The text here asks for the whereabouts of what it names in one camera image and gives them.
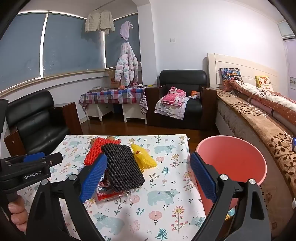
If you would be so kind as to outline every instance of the pillow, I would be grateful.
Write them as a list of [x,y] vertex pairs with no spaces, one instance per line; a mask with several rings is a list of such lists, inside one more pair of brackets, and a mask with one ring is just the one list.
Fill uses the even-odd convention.
[[224,91],[232,91],[233,87],[229,83],[229,80],[238,80],[243,82],[242,77],[240,75],[240,70],[235,68],[220,68],[220,72],[222,75],[222,80],[224,83]]
[[263,90],[273,91],[269,77],[256,76],[256,85]]

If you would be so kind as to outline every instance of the door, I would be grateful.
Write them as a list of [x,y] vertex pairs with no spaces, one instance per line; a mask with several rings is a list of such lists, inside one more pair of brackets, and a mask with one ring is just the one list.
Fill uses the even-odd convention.
[[296,39],[286,40],[287,59],[290,75],[290,86],[288,97],[296,100]]

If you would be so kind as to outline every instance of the wooden headboard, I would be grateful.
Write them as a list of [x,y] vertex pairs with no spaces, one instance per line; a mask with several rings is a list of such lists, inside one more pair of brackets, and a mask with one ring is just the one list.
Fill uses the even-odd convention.
[[245,83],[256,86],[255,76],[268,76],[274,91],[279,91],[279,80],[277,71],[245,59],[231,57],[221,54],[208,53],[208,64],[210,74],[210,87],[223,89],[222,76],[219,68],[238,68]]

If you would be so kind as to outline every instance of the human hand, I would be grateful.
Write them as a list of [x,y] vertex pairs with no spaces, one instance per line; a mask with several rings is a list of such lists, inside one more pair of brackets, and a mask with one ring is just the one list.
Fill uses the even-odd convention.
[[28,212],[25,209],[24,199],[18,195],[16,201],[8,204],[8,209],[12,213],[11,221],[20,231],[25,232],[27,229]]

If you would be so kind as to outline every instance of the pink trash can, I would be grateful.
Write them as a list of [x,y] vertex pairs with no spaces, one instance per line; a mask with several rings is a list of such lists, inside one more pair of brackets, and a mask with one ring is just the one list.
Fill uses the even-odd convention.
[[[260,185],[266,177],[267,166],[263,155],[255,146],[242,139],[212,136],[201,141],[196,152],[206,164],[214,166],[219,174],[226,174],[234,181],[246,182],[253,178]],[[205,197],[199,183],[198,190],[207,216],[213,203]],[[229,209],[235,207],[237,201],[233,199]]]

